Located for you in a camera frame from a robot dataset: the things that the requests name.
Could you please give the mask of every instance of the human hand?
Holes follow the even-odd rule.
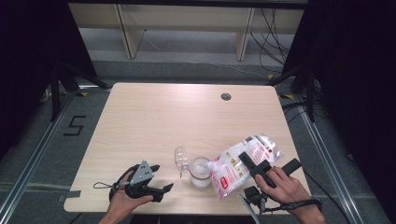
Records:
[[[132,172],[128,173],[121,182],[127,181],[128,176],[131,175]],[[110,205],[107,208],[107,212],[99,224],[113,224],[119,223],[123,221],[126,217],[128,217],[132,211],[136,209],[136,207],[149,203],[154,198],[151,195],[143,196],[141,198],[132,199],[130,198],[124,190],[124,186],[117,188],[117,191],[114,192],[113,197],[111,198]]]
[[[267,175],[276,185],[274,189],[267,185],[261,175],[255,176],[256,183],[262,192],[275,201],[279,203],[296,203],[311,199],[301,182],[296,178],[287,176],[282,168],[273,167],[267,172]],[[294,210],[288,210],[288,212],[296,216],[300,223],[326,223],[324,216],[316,205],[302,206]]]

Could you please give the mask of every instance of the snack bag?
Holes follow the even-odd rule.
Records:
[[[252,135],[223,151],[208,164],[212,184],[221,199],[241,187],[250,178],[249,169],[238,157],[244,151],[256,165],[264,160],[268,160],[273,165],[280,155],[276,144],[262,134]]]

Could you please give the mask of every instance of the wire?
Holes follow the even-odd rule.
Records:
[[[147,37],[145,37],[145,38],[146,38],[147,41],[152,45],[152,47],[154,47],[154,48],[155,48],[156,50],[158,50],[159,52],[163,52],[161,49],[159,49],[157,46],[155,46],[155,45],[151,42],[151,40],[150,40],[149,38],[147,38]],[[218,66],[218,67],[231,68],[231,69],[233,69],[233,70],[235,70],[235,71],[238,71],[238,72],[241,72],[241,73],[256,75],[256,76],[263,77],[263,78],[269,80],[269,78],[266,77],[266,76],[264,76],[264,75],[261,75],[261,74],[258,74],[258,73],[253,73],[253,72],[248,72],[248,71],[243,71],[243,70],[240,70],[240,69],[238,69],[238,68],[235,68],[235,67],[232,67],[232,66],[229,66],[229,65],[218,64],[218,63],[206,63],[206,62],[198,62],[198,63],[197,63],[197,62],[187,62],[187,61],[183,61],[183,60],[175,60],[175,59],[169,58],[169,57],[167,57],[167,56],[165,56],[165,55],[163,55],[163,57],[166,58],[166,59],[168,59],[168,60],[170,60],[170,61],[172,61],[172,62],[177,62],[177,63],[193,63],[193,64],[203,63],[203,64],[209,64],[209,65],[214,65],[214,66]]]
[[[104,185],[104,187],[96,187],[96,185],[99,185],[99,184]],[[103,182],[96,182],[93,184],[94,189],[109,189],[111,187],[112,187],[111,185],[105,184]]]
[[[291,103],[291,104],[288,104],[288,105],[282,105],[282,109],[284,110],[284,109],[287,109],[287,108],[295,107],[297,105],[305,105],[305,104],[306,104],[306,101],[299,102],[299,103]]]
[[[324,189],[319,183],[318,181],[316,181],[314,179],[314,177],[312,177],[312,175],[310,175],[305,169],[303,169],[304,173],[326,194],[326,196],[335,204],[335,206],[338,208],[338,210],[340,211],[340,213],[344,216],[344,218],[346,219],[347,223],[350,223],[349,218],[347,218],[347,214],[345,213],[345,211],[341,208],[340,204],[338,204],[335,199],[332,197],[332,195],[330,195],[326,189]]]
[[[288,108],[288,110],[286,112],[283,113],[283,115],[286,116],[286,114],[291,110],[291,107]]]
[[[318,114],[317,112],[315,112],[315,111],[318,111],[318,110],[323,110],[323,111],[324,111],[324,109],[314,109],[314,114],[315,114],[316,116],[318,116],[318,117],[320,117],[320,118],[323,118],[323,119],[328,119],[328,118],[329,118],[329,115],[328,115],[328,114],[326,114],[325,116],[322,116],[322,115]]]
[[[250,33],[250,35],[251,35],[251,37],[253,37],[253,39],[257,43],[257,45],[261,48],[261,51],[260,51],[260,64],[261,65],[262,65],[261,56],[262,56],[263,51],[265,51],[265,53],[267,53],[267,55],[270,56],[272,59],[274,59],[276,62],[280,63],[281,65],[284,65],[284,63],[282,61],[280,61],[273,53],[271,53],[268,49],[266,49],[264,47],[265,42],[264,42],[264,44],[260,44],[259,41],[257,41],[256,37],[254,37],[253,33]]]
[[[273,9],[273,20],[272,20],[272,22],[271,22],[271,25],[269,24],[267,18],[265,17],[265,14],[264,14],[264,11],[263,11],[263,10],[262,10],[262,16],[264,17],[265,23],[267,23],[267,27],[268,27],[268,30],[269,30],[269,33],[267,34],[267,36],[268,36],[269,34],[271,34],[272,37],[273,37],[273,39],[276,41],[278,47],[273,46],[273,45],[270,44],[269,42],[268,42],[268,44],[269,44],[270,46],[272,46],[273,48],[275,48],[275,49],[280,49],[280,50],[283,50],[283,51],[286,51],[287,53],[289,53],[289,49],[286,48],[286,47],[284,47],[282,44],[280,44],[280,43],[279,43],[279,40],[278,40],[278,38],[277,38],[276,23],[275,23],[276,9],[275,9],[275,8]],[[274,25],[274,28],[275,28],[275,33],[276,33],[275,35],[274,35],[274,33],[272,32],[272,26],[273,26],[273,25]]]
[[[82,213],[79,213],[76,217],[74,217],[69,224],[73,224],[80,216],[82,215]]]
[[[274,46],[273,44],[271,44],[270,42],[268,42],[268,37],[270,36],[270,33],[267,34],[267,36],[264,36],[264,34],[262,33],[262,38],[264,39],[264,43],[267,43],[269,46],[271,46],[274,49],[278,49],[277,46]]]
[[[301,111],[300,113],[296,114],[293,118],[291,118],[288,123],[292,122],[295,118],[297,118],[299,115],[303,114],[306,110]]]

